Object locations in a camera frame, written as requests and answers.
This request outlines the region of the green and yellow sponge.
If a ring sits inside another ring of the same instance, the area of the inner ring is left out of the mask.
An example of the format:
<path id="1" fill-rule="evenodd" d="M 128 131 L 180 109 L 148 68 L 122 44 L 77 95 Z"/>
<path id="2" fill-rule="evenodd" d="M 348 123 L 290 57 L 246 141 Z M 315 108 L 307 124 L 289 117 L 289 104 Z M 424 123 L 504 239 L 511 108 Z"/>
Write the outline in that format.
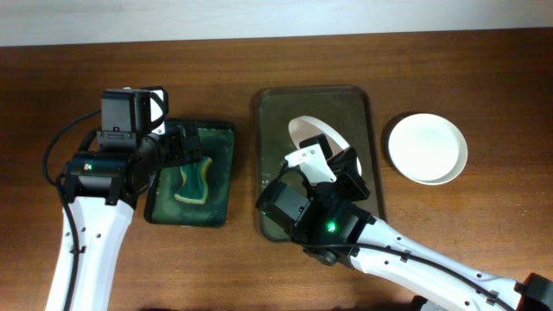
<path id="1" fill-rule="evenodd" d="M 199 162 L 181 166 L 182 185 L 175 192 L 175 199 L 188 204 L 205 204 L 209 194 L 207 172 L 212 163 L 210 157 L 203 156 Z"/>

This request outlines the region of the white plate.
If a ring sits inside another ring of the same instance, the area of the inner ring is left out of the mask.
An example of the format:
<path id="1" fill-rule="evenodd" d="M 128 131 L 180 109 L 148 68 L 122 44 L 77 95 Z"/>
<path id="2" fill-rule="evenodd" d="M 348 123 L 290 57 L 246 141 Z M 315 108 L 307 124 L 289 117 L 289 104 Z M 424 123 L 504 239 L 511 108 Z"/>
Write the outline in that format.
<path id="1" fill-rule="evenodd" d="M 468 146 L 461 131 L 445 117 L 417 113 L 392 128 L 388 154 L 407 179 L 438 186 L 457 178 L 467 165 Z"/>
<path id="2" fill-rule="evenodd" d="M 318 118 L 301 116 L 289 121 L 289 135 L 297 149 L 300 148 L 301 141 L 319 134 L 326 136 L 333 153 L 331 157 L 350 147 L 350 144 L 337 130 Z"/>

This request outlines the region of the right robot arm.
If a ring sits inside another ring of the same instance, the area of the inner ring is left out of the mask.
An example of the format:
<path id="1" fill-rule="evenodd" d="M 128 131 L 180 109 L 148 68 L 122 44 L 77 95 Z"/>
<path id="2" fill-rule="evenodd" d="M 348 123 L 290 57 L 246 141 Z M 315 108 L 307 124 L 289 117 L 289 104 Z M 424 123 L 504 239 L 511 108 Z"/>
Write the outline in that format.
<path id="1" fill-rule="evenodd" d="M 531 273 L 518 282 L 459 263 L 356 206 L 367 196 L 353 148 L 326 158 L 314 144 L 284 157 L 256 207 L 320 263 L 379 276 L 445 310 L 552 308 L 550 279 Z"/>

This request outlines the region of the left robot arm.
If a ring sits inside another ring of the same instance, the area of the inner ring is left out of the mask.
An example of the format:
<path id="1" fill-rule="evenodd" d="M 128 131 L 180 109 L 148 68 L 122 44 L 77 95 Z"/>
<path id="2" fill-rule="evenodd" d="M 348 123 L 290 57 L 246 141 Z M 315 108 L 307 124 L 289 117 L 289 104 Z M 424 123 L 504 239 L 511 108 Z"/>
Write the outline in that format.
<path id="1" fill-rule="evenodd" d="M 194 123 L 173 120 L 163 134 L 92 129 L 52 181 L 63 232 L 48 310 L 105 310 L 118 254 L 138 197 L 164 168 L 200 159 Z"/>

